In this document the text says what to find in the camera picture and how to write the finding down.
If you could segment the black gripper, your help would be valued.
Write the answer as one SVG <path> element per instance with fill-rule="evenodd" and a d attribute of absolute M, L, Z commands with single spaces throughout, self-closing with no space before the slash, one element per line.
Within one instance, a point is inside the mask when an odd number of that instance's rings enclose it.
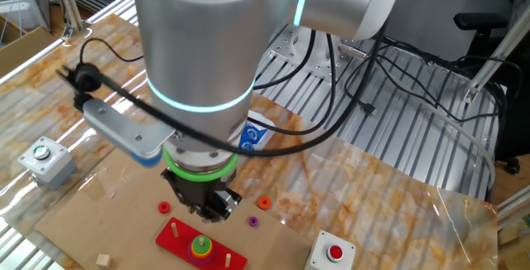
<path fill-rule="evenodd" d="M 242 196 L 229 189 L 221 179 L 206 182 L 189 181 L 169 169 L 165 169 L 161 176 L 169 183 L 177 199 L 191 214 L 206 218 L 212 223 L 225 221 L 242 200 Z"/>

